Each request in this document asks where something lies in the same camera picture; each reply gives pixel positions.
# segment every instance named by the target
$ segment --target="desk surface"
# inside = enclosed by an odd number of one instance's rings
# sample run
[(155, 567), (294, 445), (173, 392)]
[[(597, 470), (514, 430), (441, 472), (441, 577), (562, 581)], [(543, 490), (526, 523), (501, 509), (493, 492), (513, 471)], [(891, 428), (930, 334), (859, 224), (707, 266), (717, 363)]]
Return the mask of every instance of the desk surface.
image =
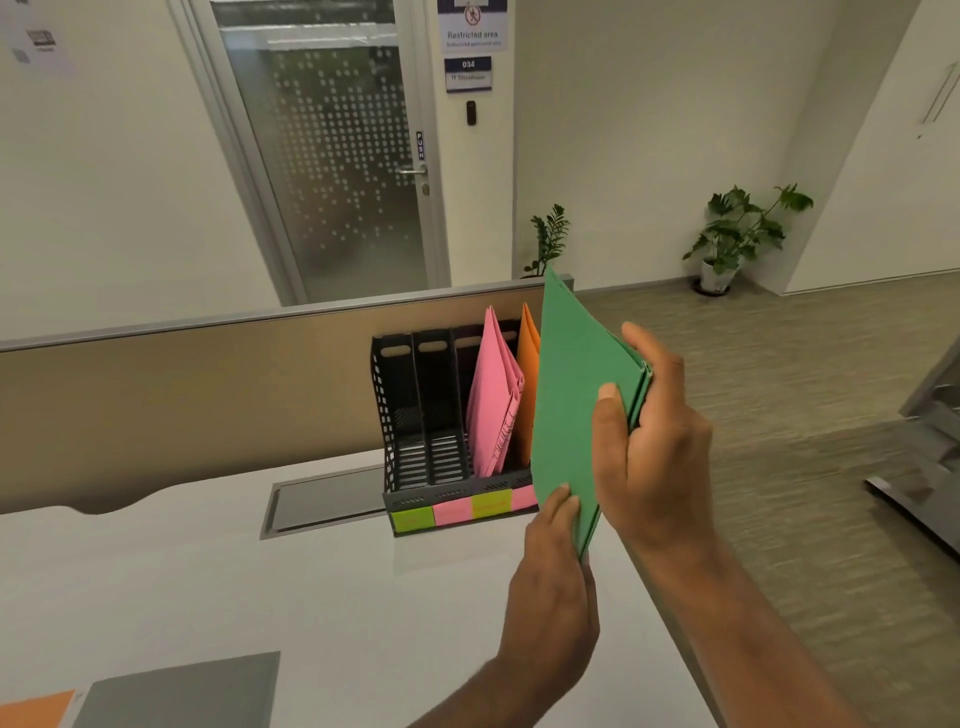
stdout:
[[(259, 540), (274, 483), (381, 458), (180, 485), (101, 516), (0, 516), (0, 703), (279, 650), (272, 728), (379, 728), (421, 715), (496, 650), (530, 517), (395, 539), (379, 516)], [(541, 725), (714, 727), (605, 522), (590, 562), (600, 642)]]

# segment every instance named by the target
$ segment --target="green plant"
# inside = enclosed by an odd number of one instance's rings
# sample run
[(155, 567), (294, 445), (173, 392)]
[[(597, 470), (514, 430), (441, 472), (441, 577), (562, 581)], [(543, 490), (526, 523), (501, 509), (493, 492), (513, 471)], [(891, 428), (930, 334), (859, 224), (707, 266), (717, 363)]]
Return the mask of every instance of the green plant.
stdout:
[(530, 222), (537, 229), (537, 257), (523, 269), (527, 274), (524, 276), (526, 279), (542, 276), (546, 273), (546, 264), (564, 253), (564, 239), (570, 230), (570, 221), (566, 219), (565, 210), (559, 205), (553, 205), (545, 221), (534, 215)]
[(777, 206), (803, 212), (813, 207), (813, 200), (798, 192), (796, 184), (776, 189), (780, 196), (766, 209), (754, 205), (750, 195), (737, 186), (726, 195), (714, 194), (707, 210), (716, 219), (703, 229), (684, 260), (706, 249), (704, 260), (713, 266), (714, 272), (721, 274), (739, 268), (742, 258), (756, 260), (756, 251), (763, 245), (782, 249), (786, 237), (783, 226), (767, 215)]

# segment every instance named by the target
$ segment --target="white plant pot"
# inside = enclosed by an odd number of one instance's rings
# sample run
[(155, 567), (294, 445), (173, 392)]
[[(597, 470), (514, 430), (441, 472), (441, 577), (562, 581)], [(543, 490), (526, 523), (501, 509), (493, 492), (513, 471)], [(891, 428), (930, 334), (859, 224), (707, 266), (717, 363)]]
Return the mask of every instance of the white plant pot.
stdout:
[(708, 293), (726, 293), (738, 268), (717, 274), (705, 260), (700, 263), (700, 287)]

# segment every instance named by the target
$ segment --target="sign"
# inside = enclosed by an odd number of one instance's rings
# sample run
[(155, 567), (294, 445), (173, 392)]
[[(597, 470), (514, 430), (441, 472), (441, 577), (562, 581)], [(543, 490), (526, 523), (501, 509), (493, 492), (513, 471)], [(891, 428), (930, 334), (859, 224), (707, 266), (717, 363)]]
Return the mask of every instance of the sign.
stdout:
[(444, 59), (446, 92), (493, 90), (493, 59), (478, 56), (471, 59)]
[(37, 0), (0, 0), (0, 36), (17, 63), (57, 74), (72, 71), (60, 35), (40, 18)]
[(507, 0), (437, 0), (437, 14), (444, 56), (508, 48)]

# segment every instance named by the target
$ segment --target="hand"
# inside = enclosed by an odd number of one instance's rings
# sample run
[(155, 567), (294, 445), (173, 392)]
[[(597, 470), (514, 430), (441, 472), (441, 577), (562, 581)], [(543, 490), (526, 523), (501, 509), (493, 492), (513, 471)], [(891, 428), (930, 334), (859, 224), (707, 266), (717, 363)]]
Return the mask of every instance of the hand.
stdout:
[(579, 510), (562, 485), (527, 526), (494, 659), (543, 712), (583, 677), (600, 636), (593, 573), (573, 546)]
[(607, 521), (647, 561), (702, 562), (716, 549), (710, 494), (712, 427), (687, 406), (684, 361), (648, 331), (623, 337), (650, 363), (653, 383), (639, 427), (627, 433), (616, 385), (600, 388), (593, 410), (593, 479)]

